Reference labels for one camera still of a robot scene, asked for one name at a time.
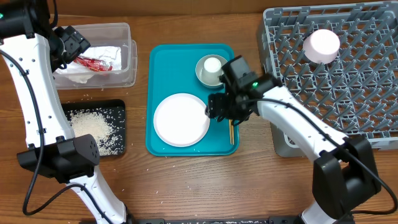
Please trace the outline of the large white plate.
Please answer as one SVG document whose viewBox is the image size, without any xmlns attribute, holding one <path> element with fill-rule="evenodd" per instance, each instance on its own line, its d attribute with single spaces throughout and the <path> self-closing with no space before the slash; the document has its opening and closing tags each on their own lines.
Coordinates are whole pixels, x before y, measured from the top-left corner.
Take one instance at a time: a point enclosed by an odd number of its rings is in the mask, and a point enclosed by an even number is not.
<svg viewBox="0 0 398 224">
<path fill-rule="evenodd" d="M 163 142 L 174 147 L 188 147 L 198 143 L 210 127 L 205 108 L 201 99 L 188 93 L 166 97 L 154 113 L 156 134 Z"/>
</svg>

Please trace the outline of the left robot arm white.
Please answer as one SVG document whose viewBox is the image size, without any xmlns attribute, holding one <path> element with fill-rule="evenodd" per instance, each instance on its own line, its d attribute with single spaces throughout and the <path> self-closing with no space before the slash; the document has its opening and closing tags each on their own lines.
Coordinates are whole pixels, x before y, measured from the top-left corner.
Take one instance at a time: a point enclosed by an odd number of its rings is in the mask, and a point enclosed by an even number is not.
<svg viewBox="0 0 398 224">
<path fill-rule="evenodd" d="M 17 155 L 34 176 L 54 178 L 73 190 L 97 223 L 133 223 L 125 204 L 105 181 L 93 136 L 75 136 L 63 111 L 53 73 L 90 43 L 74 28 L 57 25 L 46 1 L 1 5 L 1 55 L 21 104 L 27 150 Z"/>
</svg>

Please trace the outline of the white napkin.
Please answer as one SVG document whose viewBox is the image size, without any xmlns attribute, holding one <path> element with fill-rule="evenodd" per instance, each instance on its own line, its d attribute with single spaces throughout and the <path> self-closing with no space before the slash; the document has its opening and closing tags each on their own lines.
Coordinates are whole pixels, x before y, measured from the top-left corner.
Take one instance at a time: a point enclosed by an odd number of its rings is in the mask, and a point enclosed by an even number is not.
<svg viewBox="0 0 398 224">
<path fill-rule="evenodd" d="M 122 58 L 121 58 L 121 48 L 113 46 L 103 46 L 103 47 L 90 47 L 85 52 L 80 54 L 81 57 L 95 58 L 104 60 L 110 63 L 114 70 L 122 69 Z M 90 78 L 92 78 L 95 73 L 88 68 L 75 63 L 69 63 L 66 69 L 57 69 L 55 73 L 67 77 L 69 80 L 75 83 L 86 83 Z"/>
</svg>

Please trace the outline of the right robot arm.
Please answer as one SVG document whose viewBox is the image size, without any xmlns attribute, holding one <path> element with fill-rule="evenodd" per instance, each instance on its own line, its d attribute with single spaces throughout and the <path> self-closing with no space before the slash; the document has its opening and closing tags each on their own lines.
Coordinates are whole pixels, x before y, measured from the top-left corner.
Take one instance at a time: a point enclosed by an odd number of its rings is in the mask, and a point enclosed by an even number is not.
<svg viewBox="0 0 398 224">
<path fill-rule="evenodd" d="M 289 223 L 352 223 L 354 209 L 381 191 L 365 138 L 350 138 L 320 120 L 273 75 L 257 76 L 242 56 L 222 66 L 224 93 L 210 94 L 206 115 L 237 124 L 256 113 L 298 145 L 313 164 L 314 203 Z"/>
</svg>

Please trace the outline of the red snack wrapper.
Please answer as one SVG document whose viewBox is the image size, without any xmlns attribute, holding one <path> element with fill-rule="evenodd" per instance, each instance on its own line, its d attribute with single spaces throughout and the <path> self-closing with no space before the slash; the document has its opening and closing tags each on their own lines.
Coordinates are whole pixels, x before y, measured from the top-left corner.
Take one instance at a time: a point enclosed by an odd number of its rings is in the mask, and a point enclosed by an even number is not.
<svg viewBox="0 0 398 224">
<path fill-rule="evenodd" d="M 79 56 L 74 60 L 74 62 L 79 65 L 82 65 L 94 72 L 111 71 L 113 68 L 113 66 L 110 63 L 108 63 L 104 60 L 95 59 L 95 58 Z"/>
</svg>

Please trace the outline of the small pink bowl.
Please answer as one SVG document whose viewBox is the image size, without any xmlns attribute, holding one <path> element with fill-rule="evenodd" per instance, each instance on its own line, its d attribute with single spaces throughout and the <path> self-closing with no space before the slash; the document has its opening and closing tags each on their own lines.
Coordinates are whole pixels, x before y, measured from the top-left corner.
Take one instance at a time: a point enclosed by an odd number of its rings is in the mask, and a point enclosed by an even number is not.
<svg viewBox="0 0 398 224">
<path fill-rule="evenodd" d="M 337 57 L 339 49 L 339 37 L 328 29 L 313 32 L 303 42 L 306 58 L 315 63 L 331 63 Z"/>
</svg>

